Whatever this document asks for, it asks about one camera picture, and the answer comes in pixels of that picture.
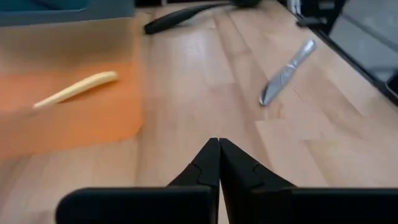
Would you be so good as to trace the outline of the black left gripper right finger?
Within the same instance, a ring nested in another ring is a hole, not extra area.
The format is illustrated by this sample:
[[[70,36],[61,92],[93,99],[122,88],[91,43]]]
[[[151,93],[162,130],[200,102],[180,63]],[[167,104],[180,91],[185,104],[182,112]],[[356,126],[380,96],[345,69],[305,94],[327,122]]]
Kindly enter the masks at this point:
[[[230,223],[397,223],[397,189],[297,187],[221,138]]]

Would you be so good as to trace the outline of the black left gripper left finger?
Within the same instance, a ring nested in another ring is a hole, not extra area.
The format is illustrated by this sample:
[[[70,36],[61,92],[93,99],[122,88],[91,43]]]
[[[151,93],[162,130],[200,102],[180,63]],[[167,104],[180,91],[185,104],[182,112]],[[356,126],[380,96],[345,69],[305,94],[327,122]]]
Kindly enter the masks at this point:
[[[220,143],[209,139],[164,187],[87,187],[64,196],[57,223],[217,223]]]

